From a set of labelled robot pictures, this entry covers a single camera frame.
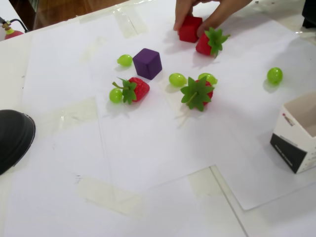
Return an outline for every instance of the white box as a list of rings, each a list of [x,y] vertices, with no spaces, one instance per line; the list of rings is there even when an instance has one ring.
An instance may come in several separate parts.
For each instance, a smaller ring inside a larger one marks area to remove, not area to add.
[[[316,166],[316,92],[282,106],[270,143],[294,173]]]

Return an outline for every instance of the green strawberry calyx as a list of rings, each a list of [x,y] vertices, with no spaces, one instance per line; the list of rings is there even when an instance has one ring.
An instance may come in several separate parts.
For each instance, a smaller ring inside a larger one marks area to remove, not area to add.
[[[186,103],[190,110],[196,107],[198,110],[203,111],[203,102],[211,102],[207,94],[213,90],[214,87],[206,85],[206,76],[197,82],[189,77],[188,86],[181,89],[181,92],[184,94],[181,103]]]
[[[208,37],[208,45],[212,47],[211,55],[215,55],[217,57],[218,51],[223,50],[222,44],[228,39],[231,35],[223,35],[222,29],[214,30],[214,28],[210,27],[208,31],[205,31],[206,36]]]
[[[115,87],[122,89],[123,91],[123,102],[125,103],[126,101],[128,104],[131,104],[133,100],[136,100],[136,94],[135,94],[135,88],[137,86],[137,83],[135,82],[130,82],[128,80],[124,80],[122,78],[118,78],[123,81],[123,87],[118,86],[116,82],[113,82],[112,85]]]

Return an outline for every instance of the human hand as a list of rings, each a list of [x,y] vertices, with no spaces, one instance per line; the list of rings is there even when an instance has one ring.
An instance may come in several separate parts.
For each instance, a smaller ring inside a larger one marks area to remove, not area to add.
[[[187,15],[192,15],[193,7],[201,3],[212,0],[177,0],[176,3],[176,21],[173,30],[178,31]],[[200,37],[209,27],[219,27],[232,14],[247,6],[252,0],[213,0],[220,4],[216,10],[200,25],[197,30],[197,36]]]

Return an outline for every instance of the red fire extinguisher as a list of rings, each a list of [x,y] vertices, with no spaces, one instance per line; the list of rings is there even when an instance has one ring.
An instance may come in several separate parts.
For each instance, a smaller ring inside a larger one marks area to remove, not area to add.
[[[3,20],[3,19],[0,17],[0,22],[2,23],[2,28],[4,28],[4,30],[5,30],[5,32],[6,32],[6,35],[5,35],[5,37],[4,37],[5,40],[23,34],[22,32],[20,32],[20,31],[15,31],[14,29],[12,29],[12,28],[10,27],[10,26],[11,26],[11,23],[14,22],[14,21],[20,22],[20,24],[22,25],[22,27],[23,27],[24,30],[25,30],[25,33],[28,32],[28,29],[24,26],[24,24],[23,24],[19,19],[13,19],[13,20],[11,20],[11,21],[5,21],[5,20]]]

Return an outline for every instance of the toy block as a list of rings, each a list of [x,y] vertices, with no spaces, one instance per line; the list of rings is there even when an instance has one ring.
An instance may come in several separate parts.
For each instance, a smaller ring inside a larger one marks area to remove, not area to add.
[[[178,31],[181,41],[195,43],[198,40],[197,31],[203,20],[200,17],[186,16]]]
[[[161,60],[158,52],[144,48],[134,58],[137,75],[152,80],[161,70]]]

